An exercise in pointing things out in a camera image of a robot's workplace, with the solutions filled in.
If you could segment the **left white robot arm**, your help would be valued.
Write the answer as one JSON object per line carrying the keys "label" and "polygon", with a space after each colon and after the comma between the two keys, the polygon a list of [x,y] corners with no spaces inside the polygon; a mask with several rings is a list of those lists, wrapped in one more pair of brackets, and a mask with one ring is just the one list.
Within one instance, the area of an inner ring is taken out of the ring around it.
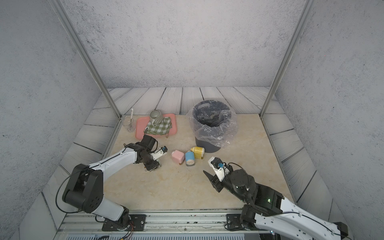
{"label": "left white robot arm", "polygon": [[105,181],[121,169],[143,164],[151,172],[160,167],[159,159],[166,155],[168,148],[159,147],[159,142],[144,135],[140,142],[130,143],[118,153],[99,162],[74,167],[63,181],[66,185],[62,200],[77,209],[77,212],[93,214],[104,218],[103,231],[132,231],[133,221],[129,209],[112,202],[104,196]]}

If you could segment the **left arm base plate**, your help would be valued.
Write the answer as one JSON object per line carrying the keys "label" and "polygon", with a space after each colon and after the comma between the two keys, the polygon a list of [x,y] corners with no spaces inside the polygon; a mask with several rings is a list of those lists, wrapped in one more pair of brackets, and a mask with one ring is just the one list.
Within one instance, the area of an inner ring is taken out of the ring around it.
{"label": "left arm base plate", "polygon": [[102,226],[103,232],[142,232],[145,227],[146,215],[123,215],[117,221],[105,219]]}

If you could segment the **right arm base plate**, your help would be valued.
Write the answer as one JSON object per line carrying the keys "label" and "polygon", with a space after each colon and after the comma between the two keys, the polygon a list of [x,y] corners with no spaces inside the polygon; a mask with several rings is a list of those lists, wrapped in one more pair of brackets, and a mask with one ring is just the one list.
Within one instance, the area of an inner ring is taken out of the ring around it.
{"label": "right arm base plate", "polygon": [[250,230],[241,214],[227,214],[224,228],[230,232]]}

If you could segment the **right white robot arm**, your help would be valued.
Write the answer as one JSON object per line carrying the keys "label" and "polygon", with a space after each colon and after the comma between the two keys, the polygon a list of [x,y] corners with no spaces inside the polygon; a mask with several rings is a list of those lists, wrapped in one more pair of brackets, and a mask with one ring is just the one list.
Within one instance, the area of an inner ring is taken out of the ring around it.
{"label": "right white robot arm", "polygon": [[348,226],[330,223],[301,209],[280,192],[256,183],[242,167],[212,157],[208,161],[214,175],[204,172],[217,192],[226,189],[244,203],[239,215],[228,215],[227,231],[268,231],[270,239],[349,240]]}

